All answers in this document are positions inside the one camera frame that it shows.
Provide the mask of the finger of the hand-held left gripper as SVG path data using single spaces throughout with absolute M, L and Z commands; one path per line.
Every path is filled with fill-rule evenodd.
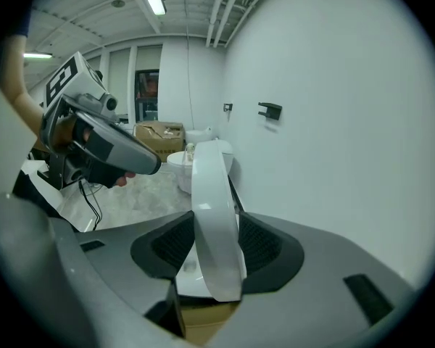
M 82 143 L 76 145 L 88 156 L 139 175 L 153 175 L 159 170 L 162 162 L 155 151 L 111 120 L 82 111 L 75 115 L 77 121 L 86 124 Z

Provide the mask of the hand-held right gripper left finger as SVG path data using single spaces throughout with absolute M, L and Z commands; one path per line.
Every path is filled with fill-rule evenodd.
M 144 316 L 163 316 L 177 303 L 175 277 L 194 243 L 194 214 L 179 212 L 76 238 L 119 298 Z

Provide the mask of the person's left hand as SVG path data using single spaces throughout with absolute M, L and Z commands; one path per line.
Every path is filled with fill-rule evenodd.
M 87 163 L 86 180 L 89 183 L 101 184 L 109 189 L 113 186 L 121 186 L 123 184 L 122 181 L 135 176 L 135 173 L 108 165 L 96 159 L 90 159 Z

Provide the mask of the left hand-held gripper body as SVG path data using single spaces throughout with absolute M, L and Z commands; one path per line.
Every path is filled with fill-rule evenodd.
M 40 138 L 49 150 L 50 167 L 41 177 L 60 190 L 80 180 L 86 181 L 87 161 L 94 160 L 76 145 L 82 143 L 86 124 L 77 121 L 75 113 L 87 112 L 116 124 L 117 100 L 80 52 L 74 53 L 52 75 L 46 84 L 45 100 Z

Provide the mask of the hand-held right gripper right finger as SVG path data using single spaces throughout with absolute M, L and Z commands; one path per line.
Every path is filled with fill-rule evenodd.
M 413 296 L 391 268 L 343 236 L 245 212 L 242 299 L 211 347 L 342 347 Z

